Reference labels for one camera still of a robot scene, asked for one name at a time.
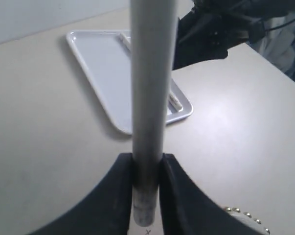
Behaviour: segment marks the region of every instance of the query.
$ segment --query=table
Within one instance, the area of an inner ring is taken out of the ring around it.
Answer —
[[[131,151],[65,40],[74,29],[129,28],[128,16],[122,9],[0,45],[0,235],[57,218]],[[194,114],[166,128],[164,151],[219,205],[295,235],[295,83],[247,45],[173,78]],[[157,213],[150,235],[162,234]],[[132,220],[129,234],[146,229]]]

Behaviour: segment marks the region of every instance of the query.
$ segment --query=gray pole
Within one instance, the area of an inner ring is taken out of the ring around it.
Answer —
[[[133,200],[142,227],[155,218],[177,19],[177,0],[131,0]]]

